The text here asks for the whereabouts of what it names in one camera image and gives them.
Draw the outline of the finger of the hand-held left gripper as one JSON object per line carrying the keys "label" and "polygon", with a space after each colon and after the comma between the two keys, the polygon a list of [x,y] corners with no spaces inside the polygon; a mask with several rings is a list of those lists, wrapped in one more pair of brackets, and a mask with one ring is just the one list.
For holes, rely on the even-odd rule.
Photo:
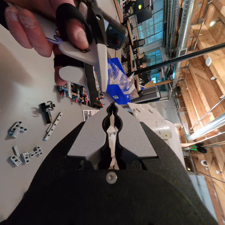
{"label": "finger of the hand-held left gripper", "polygon": [[96,98],[98,97],[98,91],[96,88],[96,83],[95,83],[95,76],[94,76],[94,70],[93,66],[90,64],[85,63],[85,74],[87,77],[87,88],[86,90],[89,91],[89,103],[91,107],[95,107],[95,101]]}
{"label": "finger of the hand-held left gripper", "polygon": [[96,66],[97,79],[101,93],[107,91],[108,86],[108,58],[107,47],[104,44],[97,44],[98,63]]}

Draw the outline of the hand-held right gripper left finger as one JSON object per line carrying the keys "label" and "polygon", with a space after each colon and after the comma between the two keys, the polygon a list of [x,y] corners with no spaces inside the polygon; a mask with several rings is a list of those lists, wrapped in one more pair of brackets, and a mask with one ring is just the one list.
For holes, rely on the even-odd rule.
{"label": "hand-held right gripper left finger", "polygon": [[67,156],[91,162],[98,169],[109,169],[111,150],[107,130],[111,126],[113,103],[108,104],[84,122]]}

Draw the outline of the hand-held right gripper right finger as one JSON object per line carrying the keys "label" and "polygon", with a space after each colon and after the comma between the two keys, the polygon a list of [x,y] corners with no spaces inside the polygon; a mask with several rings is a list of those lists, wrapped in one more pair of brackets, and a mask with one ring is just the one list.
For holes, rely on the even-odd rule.
{"label": "hand-held right gripper right finger", "polygon": [[114,126],[117,128],[115,156],[120,170],[134,161],[155,159],[157,154],[141,123],[117,103],[113,103]]}

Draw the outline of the black lego piece with hooks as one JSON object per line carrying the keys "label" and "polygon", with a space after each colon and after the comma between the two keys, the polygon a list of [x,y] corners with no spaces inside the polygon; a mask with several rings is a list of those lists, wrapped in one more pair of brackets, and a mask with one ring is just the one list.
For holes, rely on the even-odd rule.
{"label": "black lego piece with hooks", "polygon": [[46,123],[51,124],[52,123],[51,111],[53,111],[55,109],[55,104],[53,103],[53,101],[47,101],[47,102],[39,104],[38,106],[43,113]]}

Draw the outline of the black and orange lego model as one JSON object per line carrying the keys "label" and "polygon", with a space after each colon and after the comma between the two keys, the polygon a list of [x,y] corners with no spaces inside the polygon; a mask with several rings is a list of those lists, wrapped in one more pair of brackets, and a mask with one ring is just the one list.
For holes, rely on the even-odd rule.
{"label": "black and orange lego model", "polygon": [[102,99],[104,99],[103,94],[101,94],[98,90],[94,93],[93,98],[89,98],[87,89],[84,86],[71,83],[71,99],[75,101],[75,103],[79,103],[80,105],[90,106],[92,108],[101,109],[104,106],[102,103]]}

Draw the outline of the lego sticker sheet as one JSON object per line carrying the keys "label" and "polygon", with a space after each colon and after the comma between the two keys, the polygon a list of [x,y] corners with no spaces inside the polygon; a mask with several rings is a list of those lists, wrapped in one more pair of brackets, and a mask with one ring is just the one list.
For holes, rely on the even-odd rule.
{"label": "lego sticker sheet", "polygon": [[82,110],[83,113],[83,121],[85,122],[87,119],[92,117],[95,113],[97,113],[99,110]]}

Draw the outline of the long grey lego beam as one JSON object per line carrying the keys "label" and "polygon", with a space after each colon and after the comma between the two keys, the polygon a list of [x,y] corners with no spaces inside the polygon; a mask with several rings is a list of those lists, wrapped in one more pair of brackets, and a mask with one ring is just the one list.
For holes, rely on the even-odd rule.
{"label": "long grey lego beam", "polygon": [[59,120],[61,119],[63,113],[62,112],[59,112],[57,117],[55,118],[55,120],[49,125],[48,129],[46,130],[46,134],[45,136],[43,137],[43,140],[46,141],[49,139],[49,137],[52,135],[54,129],[56,128]]}

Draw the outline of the short grey lego beam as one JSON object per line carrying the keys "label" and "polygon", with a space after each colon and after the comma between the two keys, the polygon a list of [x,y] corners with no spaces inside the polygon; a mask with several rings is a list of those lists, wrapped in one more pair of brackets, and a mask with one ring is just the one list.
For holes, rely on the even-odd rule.
{"label": "short grey lego beam", "polygon": [[34,157],[34,156],[37,156],[37,155],[41,156],[42,154],[43,154],[43,151],[42,151],[41,147],[36,146],[34,148],[34,150],[31,153],[29,153],[29,157]]}

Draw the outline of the grey angled lego beam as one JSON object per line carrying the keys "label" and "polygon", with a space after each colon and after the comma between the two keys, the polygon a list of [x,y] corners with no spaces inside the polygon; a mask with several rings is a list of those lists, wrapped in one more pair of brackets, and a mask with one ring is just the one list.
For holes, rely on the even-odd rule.
{"label": "grey angled lego beam", "polygon": [[17,121],[9,130],[9,134],[13,137],[13,138],[17,138],[18,135],[21,132],[26,132],[28,131],[28,128],[24,127],[23,122],[22,121]]}

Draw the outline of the person's left hand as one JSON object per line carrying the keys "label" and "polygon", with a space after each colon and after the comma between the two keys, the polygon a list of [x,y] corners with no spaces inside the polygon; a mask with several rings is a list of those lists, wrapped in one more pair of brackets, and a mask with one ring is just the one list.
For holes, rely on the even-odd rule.
{"label": "person's left hand", "polygon": [[[4,14],[5,25],[13,38],[26,49],[35,49],[35,51],[49,58],[54,53],[63,55],[57,45],[49,42],[44,32],[32,12],[43,15],[46,18],[55,20],[57,8],[64,3],[69,3],[76,7],[73,0],[4,0],[5,8],[0,10]],[[78,49],[87,49],[89,46],[84,25],[76,20],[70,19],[66,23],[66,32],[69,41]],[[55,66],[55,83],[58,86],[64,86],[65,80],[59,76],[59,69],[62,66]]]}

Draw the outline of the white machine base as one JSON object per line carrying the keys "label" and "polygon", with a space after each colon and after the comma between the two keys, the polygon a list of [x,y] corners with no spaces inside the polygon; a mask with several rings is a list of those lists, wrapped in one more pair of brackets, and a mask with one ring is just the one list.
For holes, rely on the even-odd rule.
{"label": "white machine base", "polygon": [[153,132],[163,139],[174,151],[181,163],[185,167],[184,156],[182,152],[181,142],[177,127],[174,123],[164,119],[157,111],[155,103],[127,103],[131,109],[133,116],[139,122],[145,123]]}

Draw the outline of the black equipment case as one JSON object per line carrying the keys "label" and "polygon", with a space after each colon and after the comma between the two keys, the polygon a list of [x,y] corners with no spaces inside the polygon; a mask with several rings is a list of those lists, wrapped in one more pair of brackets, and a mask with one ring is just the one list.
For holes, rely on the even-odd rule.
{"label": "black equipment case", "polygon": [[161,93],[158,85],[141,89],[137,93],[139,97],[132,99],[131,103],[145,104],[156,102],[161,99]]}

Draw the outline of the black computer monitor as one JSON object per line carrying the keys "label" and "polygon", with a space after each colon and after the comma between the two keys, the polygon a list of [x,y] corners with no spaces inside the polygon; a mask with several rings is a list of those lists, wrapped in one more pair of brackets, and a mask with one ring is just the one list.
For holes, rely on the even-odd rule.
{"label": "black computer monitor", "polygon": [[134,14],[136,15],[137,24],[152,18],[153,0],[136,0],[134,3]]}

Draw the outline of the white ceiling pipe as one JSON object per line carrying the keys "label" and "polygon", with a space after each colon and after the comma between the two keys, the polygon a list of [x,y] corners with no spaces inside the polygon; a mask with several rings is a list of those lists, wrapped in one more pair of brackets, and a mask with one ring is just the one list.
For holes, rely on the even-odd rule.
{"label": "white ceiling pipe", "polygon": [[186,138],[189,141],[193,141],[195,139],[200,138],[201,136],[204,136],[205,134],[211,132],[212,130],[221,128],[225,125],[225,113],[218,116],[216,119],[211,121],[209,124],[205,125],[201,129],[197,130],[193,134],[186,134]]}

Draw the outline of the black pole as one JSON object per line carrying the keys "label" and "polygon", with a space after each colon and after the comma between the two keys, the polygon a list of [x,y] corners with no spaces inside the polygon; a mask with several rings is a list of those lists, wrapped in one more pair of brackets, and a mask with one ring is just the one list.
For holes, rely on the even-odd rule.
{"label": "black pole", "polygon": [[202,55],[205,55],[205,54],[217,51],[217,50],[221,50],[221,49],[224,49],[224,48],[225,48],[225,43],[221,43],[221,44],[214,45],[214,46],[202,49],[202,50],[198,50],[198,51],[186,54],[186,55],[182,55],[182,56],[177,57],[177,58],[173,58],[171,60],[167,60],[167,61],[162,62],[162,63],[158,63],[158,64],[148,66],[148,67],[145,67],[145,68],[142,68],[142,69],[139,69],[139,70],[135,70],[133,72],[127,73],[126,76],[130,77],[131,75],[139,75],[139,74],[149,72],[149,71],[154,70],[154,69],[158,69],[158,68],[161,68],[161,67],[164,67],[164,66],[176,64],[178,62],[188,60],[188,59],[192,59],[192,58],[195,58],[195,57],[199,57],[199,56],[202,56]]}

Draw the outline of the silver ventilation duct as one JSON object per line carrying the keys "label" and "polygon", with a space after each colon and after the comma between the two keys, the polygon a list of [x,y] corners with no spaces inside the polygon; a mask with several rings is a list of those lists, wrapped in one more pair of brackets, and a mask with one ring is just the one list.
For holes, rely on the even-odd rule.
{"label": "silver ventilation duct", "polygon": [[179,30],[179,38],[178,45],[176,50],[176,58],[181,56],[181,52],[186,49],[188,36],[191,26],[192,17],[195,10],[196,0],[185,0],[182,17],[181,17],[181,25]]}

